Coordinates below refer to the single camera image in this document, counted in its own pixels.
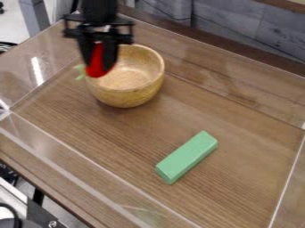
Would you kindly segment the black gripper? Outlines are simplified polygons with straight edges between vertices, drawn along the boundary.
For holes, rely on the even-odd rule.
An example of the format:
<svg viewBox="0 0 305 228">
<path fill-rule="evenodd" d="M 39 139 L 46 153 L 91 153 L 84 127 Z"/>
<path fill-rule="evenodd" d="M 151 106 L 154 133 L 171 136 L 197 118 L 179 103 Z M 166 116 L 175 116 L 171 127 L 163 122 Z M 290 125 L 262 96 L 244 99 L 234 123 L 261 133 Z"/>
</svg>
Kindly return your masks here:
<svg viewBox="0 0 305 228">
<path fill-rule="evenodd" d="M 111 22 L 88 22 L 82 14 L 66 14 L 63 24 L 63 35 L 76 38 L 86 64 L 91 63 L 94 41 L 104 41 L 103 70 L 110 71 L 116 63 L 119 45 L 134 43 L 134 21 L 116 16 Z"/>
</svg>

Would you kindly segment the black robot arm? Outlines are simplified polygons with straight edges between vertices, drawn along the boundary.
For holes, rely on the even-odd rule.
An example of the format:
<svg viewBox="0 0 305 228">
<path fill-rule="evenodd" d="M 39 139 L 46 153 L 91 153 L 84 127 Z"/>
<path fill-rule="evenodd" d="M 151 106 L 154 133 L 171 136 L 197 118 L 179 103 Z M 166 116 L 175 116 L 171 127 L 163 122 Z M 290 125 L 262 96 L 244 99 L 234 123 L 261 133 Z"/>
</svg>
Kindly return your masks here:
<svg viewBox="0 0 305 228">
<path fill-rule="evenodd" d="M 63 36 L 78 42 L 88 77 L 104 76 L 118 62 L 120 45 L 134 43 L 135 23 L 119 18 L 116 9 L 116 0 L 83 0 L 82 13 L 63 16 Z"/>
</svg>

